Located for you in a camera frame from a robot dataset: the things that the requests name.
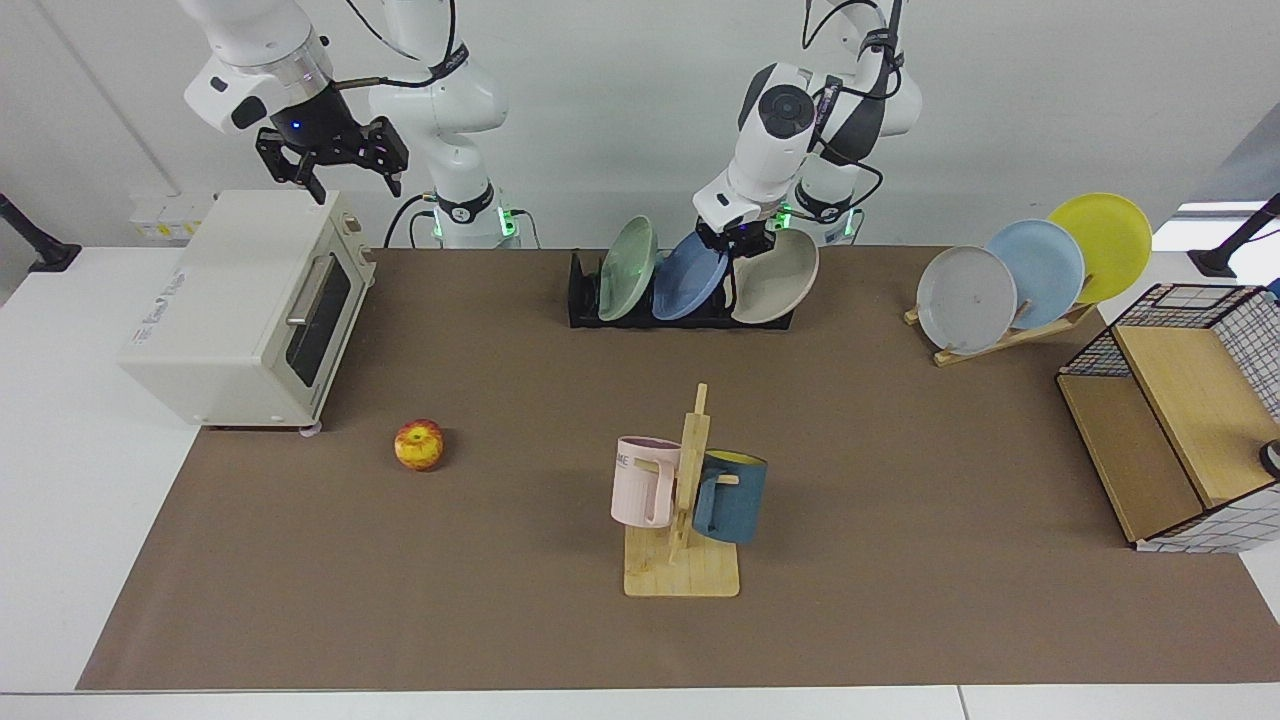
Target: mug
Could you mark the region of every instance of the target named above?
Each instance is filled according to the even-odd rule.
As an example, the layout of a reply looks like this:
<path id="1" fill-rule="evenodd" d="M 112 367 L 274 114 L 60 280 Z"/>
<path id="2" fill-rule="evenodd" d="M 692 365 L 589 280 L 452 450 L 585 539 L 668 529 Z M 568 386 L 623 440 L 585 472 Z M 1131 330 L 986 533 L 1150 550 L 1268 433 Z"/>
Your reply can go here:
<path id="1" fill-rule="evenodd" d="M 694 529 L 722 542 L 751 542 L 768 466 L 754 455 L 708 450 L 698 484 Z"/>
<path id="2" fill-rule="evenodd" d="M 677 442 L 636 436 L 618 438 L 609 512 L 613 519 L 636 528 L 669 525 L 678 465 Z"/>

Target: blue plate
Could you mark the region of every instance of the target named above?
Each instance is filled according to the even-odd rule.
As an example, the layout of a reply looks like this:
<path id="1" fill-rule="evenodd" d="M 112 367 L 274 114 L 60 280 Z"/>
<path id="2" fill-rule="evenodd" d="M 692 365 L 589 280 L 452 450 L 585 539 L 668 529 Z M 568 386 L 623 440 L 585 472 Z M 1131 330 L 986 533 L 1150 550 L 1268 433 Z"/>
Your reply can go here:
<path id="1" fill-rule="evenodd" d="M 1084 283 L 1084 256 L 1071 233 L 1048 220 L 1019 220 L 996 233 L 987 250 L 1009 268 L 1018 306 L 1012 327 L 1030 331 L 1061 318 Z"/>
<path id="2" fill-rule="evenodd" d="M 654 273 L 653 316 L 678 320 L 698 310 L 716 291 L 728 254 L 719 254 L 703 245 L 696 232 L 689 233 Z"/>

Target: oven door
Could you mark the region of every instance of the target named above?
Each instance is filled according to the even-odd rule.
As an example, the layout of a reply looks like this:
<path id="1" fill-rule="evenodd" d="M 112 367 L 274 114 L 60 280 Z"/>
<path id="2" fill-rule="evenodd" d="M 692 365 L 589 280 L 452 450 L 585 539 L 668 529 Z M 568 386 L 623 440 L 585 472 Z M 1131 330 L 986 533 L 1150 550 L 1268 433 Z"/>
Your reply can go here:
<path id="1" fill-rule="evenodd" d="M 366 290 L 365 279 L 333 227 L 316 243 L 306 278 L 284 318 L 284 347 L 273 368 L 291 395 L 319 420 Z"/>

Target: oven window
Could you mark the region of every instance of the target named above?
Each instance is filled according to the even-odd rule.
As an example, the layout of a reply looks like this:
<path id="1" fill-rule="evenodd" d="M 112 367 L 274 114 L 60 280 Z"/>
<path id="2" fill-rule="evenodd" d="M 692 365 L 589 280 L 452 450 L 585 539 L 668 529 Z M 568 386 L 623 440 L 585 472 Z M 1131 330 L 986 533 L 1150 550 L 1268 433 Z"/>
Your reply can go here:
<path id="1" fill-rule="evenodd" d="M 347 272 L 338 263 L 338 256 L 329 254 L 334 259 L 333 270 L 325 279 L 324 290 L 320 291 L 320 301 L 311 322 L 293 331 L 289 347 L 284 354 L 289 368 L 298 375 L 307 387 L 314 387 L 316 373 L 320 372 L 320 363 L 324 361 L 325 351 L 329 350 L 329 340 L 338 329 L 338 316 L 342 315 L 343 306 L 347 305 L 347 296 L 351 295 L 351 279 Z"/>

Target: yellow plate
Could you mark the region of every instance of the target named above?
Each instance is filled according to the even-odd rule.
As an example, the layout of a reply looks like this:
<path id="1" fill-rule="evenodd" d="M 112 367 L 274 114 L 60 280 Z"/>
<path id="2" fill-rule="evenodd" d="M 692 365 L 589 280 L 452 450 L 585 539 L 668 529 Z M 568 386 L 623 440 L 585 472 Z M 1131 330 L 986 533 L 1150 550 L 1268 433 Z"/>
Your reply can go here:
<path id="1" fill-rule="evenodd" d="M 1079 302 L 1102 302 L 1124 292 L 1151 259 L 1151 223 L 1132 200 L 1091 192 L 1059 205 L 1048 215 L 1071 233 L 1084 255 L 1085 283 Z"/>

